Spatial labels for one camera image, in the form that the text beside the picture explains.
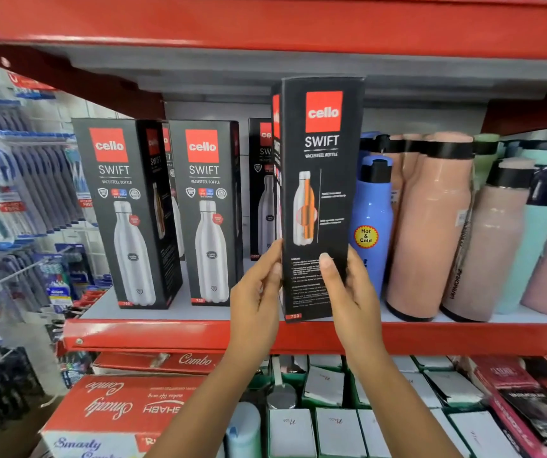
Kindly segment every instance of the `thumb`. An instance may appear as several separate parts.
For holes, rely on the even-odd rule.
[[[280,290],[280,281],[282,279],[282,264],[276,262],[265,278],[263,283],[263,293],[261,296],[261,306],[272,306],[278,308],[278,291]]]
[[[331,256],[326,252],[320,254],[320,272],[324,280],[324,285],[327,287],[329,297],[331,299],[331,305],[336,307],[342,305],[342,302],[347,299],[348,294],[346,287],[344,286],[337,267],[331,259]]]

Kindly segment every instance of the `black bottle base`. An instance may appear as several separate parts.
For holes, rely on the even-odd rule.
[[[404,313],[401,313],[397,309],[393,308],[388,302],[386,302],[386,307],[388,307],[392,315],[403,321],[407,321],[408,323],[424,323],[433,320],[433,318],[416,318],[415,316],[405,315]]]
[[[445,307],[440,307],[441,313],[443,313],[446,317],[451,318],[454,321],[457,321],[458,323],[486,323],[485,321],[479,321],[479,320],[470,320],[468,318],[464,318],[463,316],[456,315],[453,312],[450,312]]]

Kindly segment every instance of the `black box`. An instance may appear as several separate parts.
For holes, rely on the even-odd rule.
[[[169,123],[191,302],[229,305],[231,288],[244,275],[239,126]]]
[[[171,208],[174,214],[174,229],[176,242],[178,243],[178,255],[184,261],[183,228],[180,223],[180,208],[178,208],[178,193],[176,192],[176,175],[174,173],[174,160],[171,156],[170,124],[163,122],[163,147],[165,148],[165,161],[167,162],[167,174],[170,180]]]
[[[161,123],[72,119],[122,308],[163,309],[183,284]]]
[[[271,119],[248,119],[250,164],[250,259],[259,257],[275,240],[274,156]]]
[[[288,322],[332,316],[321,253],[346,279],[364,79],[297,77],[272,88],[276,233]]]

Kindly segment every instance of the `person's left hand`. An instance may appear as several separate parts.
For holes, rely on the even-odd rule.
[[[232,288],[231,339],[226,353],[250,363],[253,371],[269,355],[278,333],[281,252],[282,240],[278,239]]]

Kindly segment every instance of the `forearm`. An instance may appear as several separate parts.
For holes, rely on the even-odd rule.
[[[374,350],[353,367],[394,458],[461,458],[390,356]]]
[[[214,458],[255,370],[228,351],[145,458]]]

